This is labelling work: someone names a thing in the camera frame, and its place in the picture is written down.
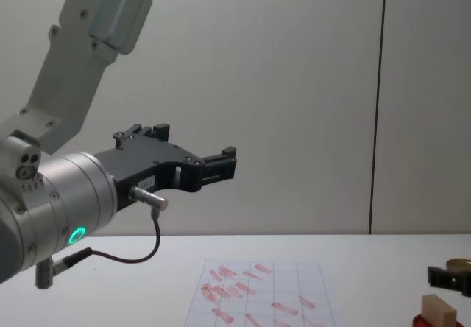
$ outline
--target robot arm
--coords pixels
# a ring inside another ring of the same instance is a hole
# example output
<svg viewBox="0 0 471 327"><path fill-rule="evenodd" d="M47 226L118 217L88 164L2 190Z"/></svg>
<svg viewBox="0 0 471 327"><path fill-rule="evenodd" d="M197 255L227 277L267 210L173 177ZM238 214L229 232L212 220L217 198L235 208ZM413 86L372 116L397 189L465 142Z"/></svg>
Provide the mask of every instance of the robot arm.
<svg viewBox="0 0 471 327"><path fill-rule="evenodd" d="M105 68L133 50L151 3L66 0L60 26L49 30L27 105L0 124L0 283L37 265L37 286L48 288L51 256L117 211L136 201L163 210L168 203L155 191L195 192L233 178L235 148L200 158L168 142L167 124L115 133L115 147L95 156L40 162L41 150L53 153L79 132Z"/></svg>
<svg viewBox="0 0 471 327"><path fill-rule="evenodd" d="M83 125L106 67L130 53L152 0L65 0L28 103L0 126L52 154Z"/></svg>

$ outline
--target white wall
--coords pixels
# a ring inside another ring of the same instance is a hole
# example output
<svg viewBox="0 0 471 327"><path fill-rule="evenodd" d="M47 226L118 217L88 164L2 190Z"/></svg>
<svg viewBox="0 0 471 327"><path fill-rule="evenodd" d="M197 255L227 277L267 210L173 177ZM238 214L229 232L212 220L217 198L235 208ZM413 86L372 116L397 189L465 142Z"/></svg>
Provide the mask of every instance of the white wall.
<svg viewBox="0 0 471 327"><path fill-rule="evenodd" d="M471 0L386 0L373 233L471 231Z"/></svg>
<svg viewBox="0 0 471 327"><path fill-rule="evenodd" d="M32 90L64 0L0 0L0 119ZM140 122L198 155L238 148L235 180L170 199L164 233L366 233L382 0L154 0L105 72L83 131L98 152ZM151 233L144 207L102 233Z"/></svg>

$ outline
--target red base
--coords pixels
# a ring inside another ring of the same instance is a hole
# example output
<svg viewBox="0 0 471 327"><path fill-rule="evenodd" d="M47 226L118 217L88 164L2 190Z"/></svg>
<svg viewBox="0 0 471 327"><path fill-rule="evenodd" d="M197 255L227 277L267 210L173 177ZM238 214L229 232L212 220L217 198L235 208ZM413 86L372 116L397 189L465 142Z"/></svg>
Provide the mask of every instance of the red base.
<svg viewBox="0 0 471 327"><path fill-rule="evenodd" d="M432 327L432 325L419 314L412 320L412 327ZM460 322L456 322L456 327L463 327L463 325Z"/></svg>

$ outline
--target black cable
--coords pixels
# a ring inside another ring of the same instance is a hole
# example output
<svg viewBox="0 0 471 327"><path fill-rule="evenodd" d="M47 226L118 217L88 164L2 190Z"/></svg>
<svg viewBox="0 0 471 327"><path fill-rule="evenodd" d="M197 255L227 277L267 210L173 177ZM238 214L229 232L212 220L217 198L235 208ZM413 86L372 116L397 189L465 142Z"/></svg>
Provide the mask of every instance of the black cable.
<svg viewBox="0 0 471 327"><path fill-rule="evenodd" d="M93 250L91 252L91 254L96 255L96 256L105 257L106 259L111 259L112 261L117 261L117 262L126 263L126 264L142 263L142 262L150 260L152 257L154 257L154 255L157 253L157 251L160 247L160 227L159 227L159 224L158 224L157 220L153 220L153 222L154 222L154 226L155 226L155 246L154 246L154 249L152 250L152 252L149 255L147 255L146 257L143 257L142 259L122 259L122 258L119 258L119 257L116 257L116 256L109 255L108 253L95 251L95 250Z"/></svg>

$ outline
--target small object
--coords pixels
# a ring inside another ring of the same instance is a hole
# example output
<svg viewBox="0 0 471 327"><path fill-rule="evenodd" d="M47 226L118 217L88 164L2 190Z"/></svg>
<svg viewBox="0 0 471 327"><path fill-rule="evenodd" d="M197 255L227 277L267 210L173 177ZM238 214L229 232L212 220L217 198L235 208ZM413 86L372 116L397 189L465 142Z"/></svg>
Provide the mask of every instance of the small object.
<svg viewBox="0 0 471 327"><path fill-rule="evenodd" d="M471 272L449 272L441 268L428 268L428 283L441 289L455 290L471 297Z"/></svg>
<svg viewBox="0 0 471 327"><path fill-rule="evenodd" d="M452 273L471 272L471 259L450 259L447 269Z"/></svg>
<svg viewBox="0 0 471 327"><path fill-rule="evenodd" d="M459 327L456 310L435 294L422 297L422 313L412 322L413 327Z"/></svg>

